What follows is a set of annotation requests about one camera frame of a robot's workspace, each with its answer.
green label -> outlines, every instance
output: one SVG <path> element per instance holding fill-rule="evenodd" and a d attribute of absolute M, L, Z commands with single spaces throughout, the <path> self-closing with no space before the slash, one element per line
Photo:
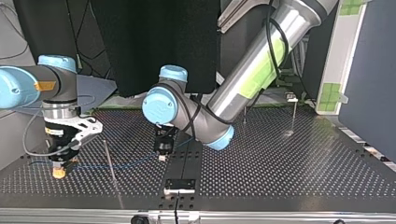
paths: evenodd
<path fill-rule="evenodd" d="M 276 61 L 278 64 L 280 64 L 280 62 L 283 60 L 285 45 L 282 40 L 277 39 L 273 40 L 273 46 Z M 252 73 L 248 76 L 239 90 L 239 94 L 248 99 L 252 99 L 261 88 L 266 89 L 276 79 L 276 71 L 271 60 L 270 51 L 268 50 L 267 52 L 264 52 L 263 55 L 258 57 L 261 58 L 256 59 L 258 60 L 255 63 L 256 67 L 253 69 Z"/>
<path fill-rule="evenodd" d="M 359 15 L 361 6 L 363 5 L 362 0 L 344 0 L 341 5 L 341 16 Z"/>
<path fill-rule="evenodd" d="M 320 95 L 318 111 L 334 112 L 340 99 L 341 84 L 324 83 Z"/>

robotic arm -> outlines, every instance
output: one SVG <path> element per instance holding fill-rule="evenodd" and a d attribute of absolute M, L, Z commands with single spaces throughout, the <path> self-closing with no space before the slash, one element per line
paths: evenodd
<path fill-rule="evenodd" d="M 270 39 L 276 63 L 284 60 L 309 29 L 321 25 L 338 0 L 281 0 L 274 13 L 274 26 L 267 37 L 264 27 L 246 55 L 227 77 L 207 106 L 184 96 L 188 73 L 184 68 L 166 65 L 160 81 L 143 102 L 145 117 L 157 125 L 174 125 L 204 145 L 221 150 L 233 138 L 231 125 L 238 114 L 261 88 L 276 79 L 270 51 Z"/>
<path fill-rule="evenodd" d="M 40 56 L 36 66 L 0 66 L 0 108 L 28 106 L 37 101 L 42 101 L 39 109 L 52 144 L 47 154 L 30 152 L 24 142 L 23 146 L 32 156 L 49 157 L 53 176 L 63 178 L 67 163 L 77 156 L 80 147 L 103 129 L 94 117 L 81 115 L 72 58 Z"/>

metal post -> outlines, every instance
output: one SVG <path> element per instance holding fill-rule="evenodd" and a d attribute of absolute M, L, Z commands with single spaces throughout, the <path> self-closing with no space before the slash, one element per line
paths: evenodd
<path fill-rule="evenodd" d="M 105 153 L 106 153 L 106 156 L 107 156 L 108 166 L 110 167 L 111 175 L 113 177 L 113 180 L 115 182 L 117 182 L 116 174 L 115 174 L 114 168 L 113 168 L 113 162 L 112 162 L 112 160 L 110 158 L 110 152 L 108 150 L 107 140 L 103 140 L 103 147 L 105 148 Z"/>

cable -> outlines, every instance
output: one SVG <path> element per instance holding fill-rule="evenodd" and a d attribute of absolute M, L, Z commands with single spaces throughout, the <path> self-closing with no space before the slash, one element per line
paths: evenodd
<path fill-rule="evenodd" d="M 111 72 L 111 66 L 108 68 L 106 72 L 105 79 L 108 79 L 108 77 L 110 76 L 110 72 Z"/>
<path fill-rule="evenodd" d="M 248 116 L 248 113 L 250 112 L 250 110 L 254 107 L 254 105 L 257 103 L 257 101 L 259 101 L 260 96 L 262 95 L 262 93 L 264 92 L 264 89 L 261 89 L 259 91 L 259 95 L 256 96 L 256 98 L 254 99 L 253 103 L 251 104 L 251 106 L 247 109 L 247 113 L 245 114 L 245 118 Z"/>
<path fill-rule="evenodd" d="M 275 56 L 274 46 L 273 46 L 273 42 L 272 42 L 271 27 L 270 27 L 273 4 L 274 4 L 274 0 L 270 0 L 270 3 L 268 4 L 269 7 L 268 7 L 268 11 L 267 11 L 267 18 L 265 21 L 265 32 L 267 33 L 267 41 L 268 41 L 268 46 L 270 49 L 271 60 L 273 62 L 277 77 L 280 77 L 280 72 L 278 70 L 278 66 L 277 66 L 277 62 L 276 62 L 276 56 Z"/>
<path fill-rule="evenodd" d="M 11 6 L 5 4 L 5 3 L 1 3 L 0 2 L 0 7 L 6 7 L 8 8 L 8 10 L 10 10 L 15 17 L 18 17 L 17 12 L 14 10 L 14 8 L 12 8 Z M 0 10 L 3 12 L 3 15 L 6 17 L 6 19 L 8 20 L 9 24 L 11 24 L 12 28 L 15 30 L 15 32 L 17 32 L 17 34 L 23 39 L 25 40 L 23 34 L 20 32 L 20 30 L 17 29 L 17 27 L 14 25 L 14 23 L 12 23 L 12 21 L 9 19 L 9 17 L 7 16 L 6 12 L 4 12 L 4 10 L 2 8 L 0 8 Z"/>
<path fill-rule="evenodd" d="M 71 14 L 71 11 L 70 11 L 69 0 L 66 0 L 66 7 L 67 7 L 67 13 L 68 13 L 68 16 L 69 16 L 69 22 L 70 22 L 70 26 L 72 27 L 73 38 L 74 38 L 74 41 L 75 41 L 75 45 L 76 45 L 76 49 L 77 49 L 78 55 L 81 55 L 81 56 L 83 56 L 83 57 L 85 57 L 85 58 L 87 58 L 87 59 L 89 59 L 89 60 L 95 60 L 95 59 L 98 58 L 100 55 L 102 55 L 104 52 L 106 52 L 106 49 L 102 49 L 102 50 L 101 50 L 99 53 L 97 53 L 95 56 L 90 57 L 90 56 L 87 56 L 86 54 L 84 54 L 84 53 L 79 49 L 79 47 L 78 47 L 78 38 L 79 38 L 79 35 L 81 34 L 82 26 L 83 26 L 83 24 L 84 24 L 85 17 L 86 17 L 86 15 L 87 15 L 88 6 L 90 5 L 90 2 L 91 2 L 90 0 L 87 0 L 87 2 L 86 2 L 86 4 L 85 4 L 84 12 L 83 12 L 83 14 L 82 14 L 81 22 L 80 22 L 80 24 L 79 24 L 79 27 L 78 27 L 78 31 L 77 31 L 77 32 L 75 31 L 75 28 L 74 28 L 74 23 L 73 23 L 73 20 L 72 20 L 72 14 Z M 82 62 L 84 62 L 85 64 L 87 64 L 87 65 L 90 67 L 90 69 L 91 69 L 90 76 L 92 76 L 93 73 L 96 73 L 99 77 L 104 78 L 99 72 L 97 72 L 97 71 L 93 68 L 93 66 L 92 66 L 90 63 L 88 63 L 88 62 L 87 62 L 86 60 L 84 60 L 82 57 L 79 57 L 79 58 L 81 59 Z"/>
<path fill-rule="evenodd" d="M 304 82 L 303 82 L 303 74 L 301 74 L 300 69 L 299 69 L 298 66 L 297 66 L 297 57 L 296 57 L 295 51 L 293 51 L 293 52 L 291 53 L 291 57 L 293 57 L 293 60 L 294 60 L 295 63 L 296 63 L 297 77 L 300 79 L 301 85 L 303 86 L 304 91 L 306 92 L 306 95 L 309 97 L 309 99 L 311 100 L 312 104 L 314 104 L 314 106 L 317 107 L 317 103 L 314 102 L 314 98 L 312 98 L 312 96 L 309 94 L 309 92 L 308 92 L 308 90 L 306 89 L 306 86 L 305 86 L 305 84 L 304 84 Z"/>
<path fill-rule="evenodd" d="M 272 8 L 273 8 L 273 4 L 274 4 L 274 0 L 271 0 L 268 4 L 268 11 L 267 11 L 267 18 L 265 19 L 265 32 L 267 34 L 267 42 L 268 42 L 268 47 L 270 49 L 270 56 L 271 56 L 271 61 L 273 63 L 275 72 L 276 72 L 276 76 L 280 77 L 280 72 L 279 69 L 281 69 L 286 60 L 289 57 L 289 41 L 288 38 L 286 37 L 285 32 L 283 32 L 282 28 L 280 27 L 280 25 L 271 18 L 271 14 L 272 14 Z M 284 49 L 284 53 L 283 53 L 283 60 L 282 63 L 280 64 L 280 66 L 278 66 L 277 61 L 276 61 L 276 55 L 275 55 L 275 51 L 274 51 L 274 45 L 272 42 L 272 37 L 271 37 L 271 24 L 273 24 L 276 28 L 276 30 L 280 33 L 280 36 L 282 37 L 282 41 L 285 44 L 285 49 Z M 250 112 L 250 110 L 254 107 L 254 105 L 257 103 L 257 101 L 259 100 L 260 96 L 262 95 L 262 93 L 264 92 L 264 89 L 261 89 L 259 91 L 259 94 L 256 96 L 256 98 L 253 101 L 253 104 L 248 108 L 247 113 L 245 114 L 245 117 L 248 115 L 248 113 Z"/>
<path fill-rule="evenodd" d="M 195 135 L 195 126 L 194 126 L 194 120 L 192 119 L 191 113 L 189 108 L 187 107 L 186 102 L 184 101 L 183 97 L 178 93 L 178 91 L 176 91 L 172 86 L 165 84 L 165 83 L 157 83 L 155 84 L 152 88 L 154 87 L 160 87 L 163 86 L 166 89 L 168 89 L 170 92 L 172 92 L 175 96 L 177 96 L 177 98 L 180 100 L 180 102 L 183 104 L 183 109 L 187 114 L 187 117 L 189 119 L 189 123 L 186 125 L 186 128 L 191 126 L 191 133 L 192 133 L 192 137 L 195 139 L 196 135 Z"/>
<path fill-rule="evenodd" d="M 16 58 L 16 57 L 21 56 L 22 54 L 24 54 L 26 52 L 26 50 L 28 50 L 28 49 L 29 49 L 29 45 L 26 44 L 26 46 L 25 46 L 25 48 L 24 48 L 24 50 L 22 52 L 20 52 L 18 54 L 11 55 L 11 56 L 8 56 L 8 57 L 0 58 L 0 60 Z"/>
<path fill-rule="evenodd" d="M 79 24 L 79 27 L 78 27 L 78 30 L 76 33 L 76 39 L 78 39 L 79 34 L 81 33 L 82 25 L 84 24 L 84 20 L 85 20 L 85 16 L 87 15 L 89 4 L 90 4 L 90 0 L 87 0 L 87 2 L 85 3 L 84 12 L 82 13 L 81 23 Z"/>
<path fill-rule="evenodd" d="M 188 144 L 192 139 L 193 139 L 192 137 L 189 138 L 188 140 L 184 141 L 183 143 L 181 143 L 181 144 L 179 144 L 177 147 L 175 147 L 175 149 L 177 149 L 177 148 L 179 148 L 179 147 L 182 147 L 182 146 Z M 151 157 L 153 157 L 153 156 L 156 156 L 156 155 L 157 155 L 157 154 L 154 152 L 154 153 L 149 154 L 147 157 L 145 157 L 145 158 L 143 158 L 143 159 L 141 159 L 141 160 L 139 160 L 139 161 L 128 162 L 128 163 L 121 164 L 121 165 L 114 165 L 113 168 L 114 168 L 114 169 L 127 169 L 127 168 L 132 168 L 132 167 L 136 166 L 137 164 L 140 164 L 140 163 L 142 163 L 143 161 L 146 161 L 146 160 L 148 160 L 149 158 L 151 158 Z M 29 165 L 33 165 L 33 164 L 42 164 L 42 163 L 44 163 L 44 164 L 51 164 L 50 161 L 32 161 L 32 162 L 29 163 Z M 110 166 L 109 166 L 109 165 L 79 165 L 78 168 L 108 169 L 108 168 L 110 168 Z"/>
<path fill-rule="evenodd" d="M 35 121 L 35 118 L 38 116 L 38 113 L 40 113 L 40 110 L 38 110 L 37 112 L 35 112 L 35 114 L 32 116 L 32 118 L 29 120 L 29 122 L 27 123 L 25 130 L 23 132 L 23 137 L 22 137 L 22 145 L 23 145 L 23 150 L 25 151 L 26 154 L 30 155 L 30 156 L 36 156 L 36 157 L 49 157 L 49 156 L 54 156 L 58 153 L 64 152 L 67 149 L 70 148 L 70 145 L 73 143 L 69 143 L 66 147 L 62 147 L 61 149 L 59 149 L 58 151 L 55 152 L 51 152 L 51 153 L 45 153 L 45 154 L 38 154 L 38 153 L 34 153 L 34 152 L 30 152 L 27 149 L 26 146 L 26 138 L 27 138 L 27 132 L 29 131 L 30 126 L 32 125 L 33 121 Z"/>
<path fill-rule="evenodd" d="M 14 10 L 14 8 L 10 7 L 9 5 L 7 5 L 5 3 L 0 3 L 0 7 L 8 8 L 10 11 L 12 11 L 14 13 L 15 16 L 17 16 L 17 12 Z M 3 12 L 4 16 L 6 17 L 6 19 L 9 22 L 9 24 L 12 26 L 12 28 L 15 30 L 15 32 L 18 34 L 18 36 L 20 36 L 26 42 L 23 34 L 17 29 L 17 27 L 14 25 L 14 23 L 12 23 L 11 19 L 7 16 L 6 12 L 2 8 L 0 8 L 0 10 Z M 26 42 L 26 46 L 23 49 L 23 51 L 21 51 L 20 53 L 11 55 L 11 56 L 0 58 L 0 60 L 16 58 L 16 57 L 21 56 L 22 54 L 24 54 L 26 52 L 26 50 L 28 50 L 28 49 L 29 49 L 29 44 Z"/>

metal bracket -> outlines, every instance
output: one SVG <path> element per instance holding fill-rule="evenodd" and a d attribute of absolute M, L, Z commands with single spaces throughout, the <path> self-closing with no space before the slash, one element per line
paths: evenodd
<path fill-rule="evenodd" d="M 225 34 L 237 21 L 239 21 L 252 8 L 259 5 L 268 5 L 270 0 L 233 0 L 228 5 L 218 20 L 219 30 Z M 279 0 L 275 0 L 274 7 L 279 7 Z"/>
<path fill-rule="evenodd" d="M 349 101 L 349 98 L 347 98 L 347 96 L 345 96 L 343 93 L 340 93 L 339 102 L 342 103 L 342 104 L 347 104 L 348 101 Z"/>

